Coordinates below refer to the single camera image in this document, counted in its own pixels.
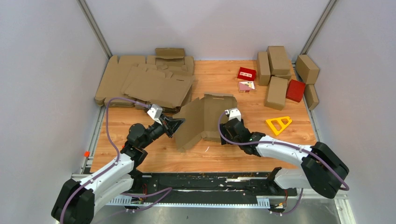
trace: white label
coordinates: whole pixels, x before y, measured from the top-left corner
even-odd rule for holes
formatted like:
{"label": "white label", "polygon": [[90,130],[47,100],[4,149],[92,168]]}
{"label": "white label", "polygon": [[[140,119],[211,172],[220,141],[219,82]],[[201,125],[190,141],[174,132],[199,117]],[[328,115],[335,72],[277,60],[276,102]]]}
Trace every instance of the white label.
{"label": "white label", "polygon": [[249,77],[249,78],[251,78],[253,75],[252,74],[250,74],[250,73],[246,73],[246,72],[240,72],[239,73],[241,76],[246,76],[246,77]]}

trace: robotic arm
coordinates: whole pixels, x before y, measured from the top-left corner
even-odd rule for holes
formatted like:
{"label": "robotic arm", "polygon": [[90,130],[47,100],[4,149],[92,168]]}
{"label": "robotic arm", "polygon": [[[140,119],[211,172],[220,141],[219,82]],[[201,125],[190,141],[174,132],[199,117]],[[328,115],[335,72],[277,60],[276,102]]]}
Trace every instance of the robotic arm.
{"label": "robotic arm", "polygon": [[147,114],[155,121],[154,124],[148,128],[142,124],[134,124],[130,127],[127,141],[120,151],[118,161],[115,161],[116,158],[113,159],[100,170],[79,182],[69,179],[64,183],[52,209],[52,217],[59,221],[64,205],[72,193],[80,188],[82,183],[90,181],[102,172],[105,173],[86,185],[73,197],[65,211],[65,224],[90,223],[96,212],[117,195],[130,189],[141,188],[141,172],[136,168],[148,154],[144,148],[163,134],[172,138],[185,121],[185,119],[173,119],[165,116],[162,114],[162,108],[155,104],[151,105]]}
{"label": "robotic arm", "polygon": [[243,125],[237,108],[226,110],[226,115],[229,117],[228,122],[219,127],[226,138],[221,139],[222,145],[233,142],[247,154],[272,157],[301,167],[275,168],[268,177],[273,181],[270,188],[274,193],[288,188],[312,188],[324,197],[334,198],[338,190],[342,189],[342,183],[336,175],[344,180],[349,169],[326,144],[317,142],[314,146],[297,145],[276,140],[264,133],[251,133]]}

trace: yellow triangular handle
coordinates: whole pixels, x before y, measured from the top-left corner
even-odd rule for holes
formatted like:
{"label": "yellow triangular handle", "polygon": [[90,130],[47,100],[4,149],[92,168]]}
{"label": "yellow triangular handle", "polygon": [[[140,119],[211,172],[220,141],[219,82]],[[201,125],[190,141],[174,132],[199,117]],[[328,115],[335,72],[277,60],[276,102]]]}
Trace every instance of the yellow triangular handle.
{"label": "yellow triangular handle", "polygon": [[[287,120],[287,124],[283,123],[282,119],[286,119],[286,120]],[[274,126],[274,124],[272,123],[274,120],[277,121],[278,124],[281,126],[281,129],[280,129],[280,130],[277,130],[276,127]],[[290,119],[289,116],[265,120],[265,123],[267,123],[268,127],[274,132],[274,134],[275,134],[276,136],[279,135],[281,132],[283,132],[284,129],[285,129],[287,126],[289,126],[289,124],[290,124],[291,122],[292,122],[292,120]]]}

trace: wooden tabletop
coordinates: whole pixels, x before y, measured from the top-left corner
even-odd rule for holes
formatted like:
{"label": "wooden tabletop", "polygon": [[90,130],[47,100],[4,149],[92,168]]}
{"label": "wooden tabletop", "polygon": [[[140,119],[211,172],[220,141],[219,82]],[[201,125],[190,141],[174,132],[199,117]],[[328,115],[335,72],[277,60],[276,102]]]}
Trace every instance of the wooden tabletop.
{"label": "wooden tabletop", "polygon": [[[262,132],[279,140],[296,144],[315,144],[315,135],[304,102],[286,99],[282,111],[264,107],[267,86],[255,85],[257,91],[239,93],[236,78],[239,67],[257,69],[256,61],[196,61],[196,80],[192,86],[192,99],[202,98],[204,92],[231,93],[238,101],[238,109],[251,132]],[[265,124],[266,119],[290,116],[292,123],[278,136]],[[104,120],[97,144],[91,172],[95,172],[116,156],[110,145]],[[111,107],[109,111],[109,132],[120,149],[132,124],[145,127],[153,120],[143,111],[135,108]],[[238,146],[222,146],[217,142],[201,140],[185,153],[176,150],[175,140],[163,135],[146,149],[148,156],[138,167],[141,172],[255,172],[272,171],[275,167],[295,168],[293,165],[273,158],[247,155]]]}

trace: gray floor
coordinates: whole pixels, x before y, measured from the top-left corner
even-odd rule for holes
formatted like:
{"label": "gray floor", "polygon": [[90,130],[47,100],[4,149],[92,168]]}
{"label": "gray floor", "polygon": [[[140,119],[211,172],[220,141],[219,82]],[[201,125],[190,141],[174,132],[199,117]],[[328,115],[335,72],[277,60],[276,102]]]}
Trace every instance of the gray floor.
{"label": "gray floor", "polygon": [[[296,200],[289,199],[288,207]],[[94,218],[95,223],[114,212],[125,210],[120,206],[105,206]],[[222,208],[170,208],[153,207],[149,210],[122,213],[107,219],[101,224],[340,224],[337,209],[330,199],[303,199],[291,214],[282,217],[269,214],[263,209],[222,209]]]}

